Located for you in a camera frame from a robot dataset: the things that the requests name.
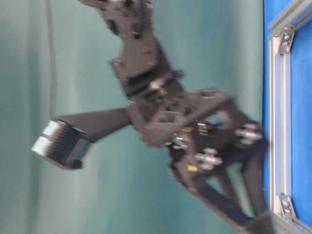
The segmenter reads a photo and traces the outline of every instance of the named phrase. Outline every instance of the cable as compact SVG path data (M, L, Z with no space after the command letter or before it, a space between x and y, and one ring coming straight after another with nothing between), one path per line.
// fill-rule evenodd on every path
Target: cable
M50 0L45 0L45 8L47 15L47 29L48 29L48 44L49 44L49 58L50 58L50 96L48 101L48 116L50 119L55 117L55 99L56 99L56 59L54 47L54 31L52 23L52 9Z

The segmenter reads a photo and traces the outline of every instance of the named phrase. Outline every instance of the blue surface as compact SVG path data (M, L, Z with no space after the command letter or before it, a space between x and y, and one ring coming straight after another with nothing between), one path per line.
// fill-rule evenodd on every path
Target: blue surface
M291 0L263 0L264 9L264 95L263 95L263 124L269 137L269 24L291 2ZM269 157L264 165L264 187L267 201L269 200Z
M269 133L269 23L285 8L290 0L264 0L265 25L265 79L264 124ZM300 29L292 46L292 200L297 216L312 225L312 193L310 148L312 141L312 23ZM265 162L264 180L269 195L269 161Z
M312 22L292 46L292 199L297 216L312 226Z

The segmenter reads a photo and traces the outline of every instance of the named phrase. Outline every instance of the bolt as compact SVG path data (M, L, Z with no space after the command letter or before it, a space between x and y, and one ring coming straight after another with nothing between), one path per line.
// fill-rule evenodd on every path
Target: bolt
M285 33L284 34L284 40L289 40L291 38L291 36L289 36L289 34Z
M287 27L285 27L285 28L284 28L284 30L285 30L285 31L291 31L291 30L292 30L292 28L291 28L291 27L289 27L289 26L287 26Z
M283 205L284 207L288 207L288 206L289 206L289 204L288 204L287 201L282 201L282 205Z
M158 94L159 94L159 96L164 97L164 96L166 96L167 91L166 91L164 88L161 88L161 89L158 91Z
M283 47L287 47L287 46L288 46L288 41L283 41L283 42L282 42L282 46L283 46Z

